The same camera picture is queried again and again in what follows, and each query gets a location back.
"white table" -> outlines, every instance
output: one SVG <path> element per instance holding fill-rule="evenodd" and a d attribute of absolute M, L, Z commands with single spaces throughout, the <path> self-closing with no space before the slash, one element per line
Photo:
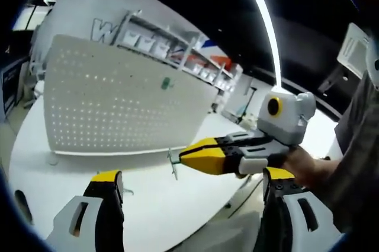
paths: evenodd
<path fill-rule="evenodd" d="M 241 130 L 224 117 L 209 114 L 194 141 Z M 124 193 L 127 251 L 161 252 L 179 244 L 208 222 L 244 182 L 233 174 L 211 176 L 183 165 L 178 165 L 179 180 L 175 181 L 166 152 L 105 158 L 60 156 L 55 166 L 47 163 L 52 155 L 40 97 L 21 126 L 9 166 L 12 192 L 24 192 L 37 233 L 47 238 L 53 218 L 71 198 L 83 194 L 97 171 L 119 168 L 124 187 L 134 191 L 134 196 Z"/>

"person's arm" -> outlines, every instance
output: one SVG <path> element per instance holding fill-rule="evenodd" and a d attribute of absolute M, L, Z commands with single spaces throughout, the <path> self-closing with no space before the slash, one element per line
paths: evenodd
<path fill-rule="evenodd" d="M 295 182 L 312 188 L 323 183 L 336 170 L 340 160 L 314 159 L 306 150 L 297 146 L 288 153 L 283 169 L 295 176 Z"/>
<path fill-rule="evenodd" d="M 333 143 L 329 148 L 329 151 L 327 152 L 327 157 L 330 158 L 330 160 L 341 160 L 343 157 L 343 153 L 341 148 L 339 147 L 339 143 L 337 140 L 337 137 L 334 137 Z"/>
<path fill-rule="evenodd" d="M 351 99 L 350 105 L 345 110 L 334 129 L 339 148 L 343 155 L 346 153 L 351 143 L 355 127 L 361 123 L 370 83 L 371 81 L 368 77 L 368 73 L 365 71 Z"/>

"white box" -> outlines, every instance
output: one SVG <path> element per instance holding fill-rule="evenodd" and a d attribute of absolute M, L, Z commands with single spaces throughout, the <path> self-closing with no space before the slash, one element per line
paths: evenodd
<path fill-rule="evenodd" d="M 207 79 L 208 75 L 209 75 L 210 71 L 208 68 L 203 68 L 201 71 L 200 71 L 200 77 L 204 78 L 204 79 Z"/>
<path fill-rule="evenodd" d="M 125 32 L 125 36 L 122 43 L 128 44 L 130 46 L 135 46 L 139 37 L 140 37 L 139 33 L 135 31 L 127 30 Z"/>
<path fill-rule="evenodd" d="M 232 88 L 232 85 L 230 85 L 229 83 L 225 85 L 225 91 L 229 91 L 231 88 Z"/>
<path fill-rule="evenodd" d="M 221 83 L 221 87 L 220 88 L 225 91 L 226 90 L 226 86 L 227 86 L 226 81 L 223 81 Z"/>
<path fill-rule="evenodd" d="M 198 63 L 187 62 L 185 67 L 191 70 L 194 74 L 199 74 L 203 66 Z"/>
<path fill-rule="evenodd" d="M 210 71 L 208 74 L 207 80 L 209 82 L 213 82 L 213 80 L 215 80 L 216 76 L 217 76 L 217 74 L 214 71 Z"/>
<path fill-rule="evenodd" d="M 222 79 L 218 79 L 218 80 L 214 83 L 214 85 L 215 85 L 216 87 L 219 87 L 219 88 L 221 88 L 222 84 L 223 84 L 223 80 L 222 80 Z"/>
<path fill-rule="evenodd" d="M 138 38 L 136 47 L 138 47 L 141 50 L 144 50 L 145 52 L 149 52 L 154 42 L 155 42 L 155 39 L 151 39 L 150 37 L 140 36 Z"/>
<path fill-rule="evenodd" d="M 170 49 L 170 46 L 162 42 L 155 42 L 152 46 L 152 49 L 150 50 L 150 53 L 152 53 L 153 55 L 159 58 L 166 58 L 167 52 L 169 49 Z"/>
<path fill-rule="evenodd" d="M 237 64 L 233 63 L 231 70 L 229 71 L 233 76 L 240 75 L 243 72 L 243 68 Z"/>
<path fill-rule="evenodd" d="M 193 38 L 196 39 L 194 49 L 200 50 L 205 43 L 205 41 L 208 39 L 207 36 L 203 33 L 200 33 L 199 31 L 186 31 L 183 35 L 184 39 L 190 42 Z"/>

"wall lettering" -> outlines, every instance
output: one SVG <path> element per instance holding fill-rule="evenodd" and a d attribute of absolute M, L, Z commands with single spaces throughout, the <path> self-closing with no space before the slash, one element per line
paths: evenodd
<path fill-rule="evenodd" d="M 118 25 L 113 26 L 111 22 L 94 18 L 92 22 L 91 40 L 109 44 L 115 35 Z"/>

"metal hook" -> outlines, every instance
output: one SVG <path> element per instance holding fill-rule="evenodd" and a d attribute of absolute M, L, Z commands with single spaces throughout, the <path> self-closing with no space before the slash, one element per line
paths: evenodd
<path fill-rule="evenodd" d="M 129 189 L 123 189 L 123 192 L 124 193 L 131 193 L 132 196 L 134 196 L 134 192 L 132 190 L 129 190 Z"/>
<path fill-rule="evenodd" d="M 176 166 L 175 166 L 176 163 L 172 161 L 171 148 L 168 149 L 167 158 L 170 160 L 170 163 L 171 163 L 171 167 L 172 167 L 171 174 L 173 174 L 175 176 L 175 180 L 178 181 L 178 172 L 176 171 Z"/>

